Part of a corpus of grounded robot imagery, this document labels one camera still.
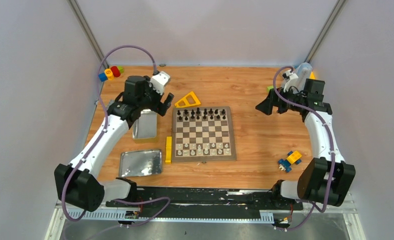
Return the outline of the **gold tin with white pieces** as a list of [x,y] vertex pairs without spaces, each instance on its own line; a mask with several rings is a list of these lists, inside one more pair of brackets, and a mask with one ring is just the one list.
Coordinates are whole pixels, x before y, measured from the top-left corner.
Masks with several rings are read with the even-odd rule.
[[157,126],[157,113],[150,109],[142,110],[140,117],[133,124],[132,139],[134,141],[155,139],[158,131]]

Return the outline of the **small yellow rectangular block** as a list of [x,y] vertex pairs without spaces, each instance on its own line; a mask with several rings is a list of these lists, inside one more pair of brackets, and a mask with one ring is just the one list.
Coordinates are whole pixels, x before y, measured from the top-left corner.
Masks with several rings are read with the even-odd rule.
[[171,136],[167,136],[166,137],[165,148],[166,149],[171,149],[172,148],[172,137]]

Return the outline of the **yellow triangle frame block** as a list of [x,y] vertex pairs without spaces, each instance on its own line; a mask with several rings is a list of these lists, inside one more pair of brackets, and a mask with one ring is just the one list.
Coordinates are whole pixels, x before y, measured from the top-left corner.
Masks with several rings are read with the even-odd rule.
[[190,91],[180,100],[178,100],[174,106],[176,108],[190,108],[190,107],[197,107],[200,106],[201,102],[194,91]]

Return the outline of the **wooden chess board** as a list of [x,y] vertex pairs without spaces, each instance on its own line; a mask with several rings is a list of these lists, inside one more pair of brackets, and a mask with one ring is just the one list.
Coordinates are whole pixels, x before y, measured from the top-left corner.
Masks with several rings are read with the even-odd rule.
[[[235,145],[234,128],[231,108],[229,106],[208,106],[215,108],[226,108],[228,112],[227,121],[177,121],[172,113],[172,163],[184,162],[209,162],[209,161],[236,161],[237,148]],[[204,144],[210,143],[209,148],[204,148]],[[211,155],[211,144],[216,144],[217,155]],[[223,154],[218,155],[218,144],[223,143]],[[182,149],[177,149],[177,144],[182,144]],[[184,144],[189,144],[189,149],[184,149]],[[196,144],[196,149],[191,149],[191,144]],[[203,155],[197,155],[198,144],[202,144]],[[225,155],[225,144],[229,144],[230,155]],[[209,149],[210,155],[204,155],[204,150]],[[182,151],[182,156],[177,156],[177,151]],[[189,150],[188,156],[183,156],[183,151]]]

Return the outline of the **yellow arch block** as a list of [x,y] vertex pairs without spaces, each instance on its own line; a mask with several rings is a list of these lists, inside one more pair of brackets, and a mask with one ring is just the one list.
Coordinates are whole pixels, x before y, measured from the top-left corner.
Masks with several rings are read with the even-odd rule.
[[172,163],[172,149],[170,147],[165,149],[165,163],[171,164]]

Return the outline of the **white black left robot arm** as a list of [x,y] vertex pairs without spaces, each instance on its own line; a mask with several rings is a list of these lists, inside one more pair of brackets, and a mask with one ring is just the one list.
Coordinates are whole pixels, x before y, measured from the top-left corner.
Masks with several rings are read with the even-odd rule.
[[88,212],[102,203],[119,199],[125,206],[138,201],[137,185],[117,177],[100,183],[97,178],[109,154],[128,132],[143,110],[164,116],[174,95],[169,93],[161,101],[171,77],[161,71],[151,77],[132,75],[107,109],[107,115],[98,131],[69,164],[59,164],[54,170],[56,190],[63,205],[70,204]]

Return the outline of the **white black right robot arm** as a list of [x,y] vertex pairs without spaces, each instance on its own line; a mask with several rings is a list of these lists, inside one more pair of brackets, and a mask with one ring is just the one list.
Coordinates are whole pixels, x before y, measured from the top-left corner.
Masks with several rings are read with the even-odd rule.
[[341,155],[332,128],[332,108],[324,102],[325,82],[306,79],[301,91],[272,88],[256,110],[271,115],[273,107],[279,114],[288,110],[300,113],[306,126],[313,159],[297,181],[278,180],[270,195],[271,204],[283,209],[292,200],[327,204],[343,204],[356,175],[355,167]]

